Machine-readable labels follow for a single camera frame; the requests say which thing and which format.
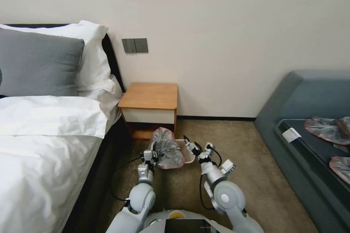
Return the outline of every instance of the nightstand shelf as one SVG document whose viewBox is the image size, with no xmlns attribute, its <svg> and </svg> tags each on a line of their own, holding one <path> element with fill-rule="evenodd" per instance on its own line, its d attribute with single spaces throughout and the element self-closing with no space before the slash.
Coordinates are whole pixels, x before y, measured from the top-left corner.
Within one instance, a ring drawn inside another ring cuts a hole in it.
<svg viewBox="0 0 350 233">
<path fill-rule="evenodd" d="M 176 131 L 176 84 L 132 83 L 119 103 L 134 139 L 150 139 L 159 127 Z"/>
</svg>

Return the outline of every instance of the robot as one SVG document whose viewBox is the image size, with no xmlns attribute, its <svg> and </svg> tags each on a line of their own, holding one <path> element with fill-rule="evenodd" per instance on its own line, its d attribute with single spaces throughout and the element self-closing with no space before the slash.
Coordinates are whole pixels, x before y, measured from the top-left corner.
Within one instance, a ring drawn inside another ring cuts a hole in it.
<svg viewBox="0 0 350 233">
<path fill-rule="evenodd" d="M 263 233 L 261 226 L 245 211 L 242 190 L 227 175 L 235 165 L 228 159 L 221 165 L 221 156 L 211 143 L 205 148 L 184 136 L 187 149 L 198 159 L 202 176 L 206 177 L 204 188 L 213 207 L 221 215 L 228 216 L 233 230 L 213 220 L 185 210 L 165 210 L 148 215 L 156 195 L 153 191 L 154 166 L 158 161 L 153 145 L 141 154 L 142 164 L 137 168 L 139 178 L 123 208 L 115 216 L 107 233 L 161 233 L 161 232 L 210 232 L 210 233 Z M 213 152 L 220 156 L 220 164 L 212 161 Z"/>
</svg>

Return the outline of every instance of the plastic bag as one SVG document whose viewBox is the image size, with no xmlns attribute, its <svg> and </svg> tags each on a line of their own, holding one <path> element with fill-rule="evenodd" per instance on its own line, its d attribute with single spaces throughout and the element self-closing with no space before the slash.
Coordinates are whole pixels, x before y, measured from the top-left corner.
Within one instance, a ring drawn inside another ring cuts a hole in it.
<svg viewBox="0 0 350 233">
<path fill-rule="evenodd" d="M 304 127 L 311 134 L 326 141 L 340 145 L 350 145 L 350 137 L 347 130 L 350 130 L 350 117 L 341 119 L 330 119 L 313 117 L 305 120 Z"/>
<path fill-rule="evenodd" d="M 164 128 L 160 127 L 153 132 L 149 149 L 153 144 L 153 149 L 158 154 L 157 166 L 162 169 L 174 169 L 182 167 L 185 163 L 179 145 L 176 143 L 173 133 Z"/>
<path fill-rule="evenodd" d="M 332 157 L 329 162 L 329 167 L 350 185 L 350 158 Z"/>
</svg>

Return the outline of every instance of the power socket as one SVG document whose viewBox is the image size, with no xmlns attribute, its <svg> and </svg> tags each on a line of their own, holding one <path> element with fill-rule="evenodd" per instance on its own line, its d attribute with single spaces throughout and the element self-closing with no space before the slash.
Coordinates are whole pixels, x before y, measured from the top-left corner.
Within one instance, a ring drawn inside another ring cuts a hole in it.
<svg viewBox="0 0 350 233">
<path fill-rule="evenodd" d="M 148 53 L 147 38 L 135 38 L 136 53 Z"/>
</svg>

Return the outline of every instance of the black cable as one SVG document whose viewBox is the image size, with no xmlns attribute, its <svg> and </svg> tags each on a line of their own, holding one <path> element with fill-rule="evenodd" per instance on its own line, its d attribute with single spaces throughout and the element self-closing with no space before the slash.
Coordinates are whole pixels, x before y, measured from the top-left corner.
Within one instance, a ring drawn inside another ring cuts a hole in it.
<svg viewBox="0 0 350 233">
<path fill-rule="evenodd" d="M 202 203 L 202 206 L 204 209 L 206 210 L 214 210 L 215 208 L 212 207 L 212 208 L 207 208 L 205 205 L 204 205 L 204 202 L 203 202 L 203 198 L 202 198 L 202 179 L 203 179 L 203 174 L 201 175 L 200 179 L 199 179 L 199 198 L 201 200 L 201 203 Z"/>
<path fill-rule="evenodd" d="M 119 212 L 121 212 L 121 211 L 123 210 L 124 207 L 129 206 L 129 204 L 130 204 L 130 199 L 127 199 L 127 200 L 125 201 L 124 205 L 123 205 L 123 206 L 121 207 L 121 209 L 119 210 Z"/>
<path fill-rule="evenodd" d="M 131 162 L 134 162 L 134 161 L 140 159 L 141 157 L 142 157 L 142 156 L 139 156 L 139 157 L 137 157 L 137 158 L 134 158 L 134 159 L 132 159 L 132 160 L 130 160 L 130 161 L 124 163 L 124 164 L 121 165 L 120 167 L 117 167 L 117 168 L 113 171 L 112 178 L 114 177 L 115 173 L 116 173 L 119 169 L 121 169 L 122 167 L 126 166 L 127 164 L 130 164 Z M 110 191 L 110 193 L 112 194 L 112 196 L 113 196 L 115 199 L 117 199 L 117 200 L 119 200 L 119 201 L 126 201 L 125 199 L 122 199 L 122 198 L 120 198 L 120 197 L 117 197 L 117 196 L 114 194 L 113 188 L 112 188 L 112 179 L 111 179 L 110 182 L 109 182 L 109 191 Z"/>
<path fill-rule="evenodd" d="M 219 165 L 218 165 L 218 167 L 219 166 L 221 166 L 221 163 L 222 163 L 222 158 L 221 158 L 221 156 L 220 156 L 220 154 L 219 154 L 219 152 L 218 151 L 216 151 L 215 149 L 213 149 L 213 148 L 211 148 L 218 156 L 219 156 L 219 158 L 220 158 L 220 163 L 219 163 Z"/>
</svg>

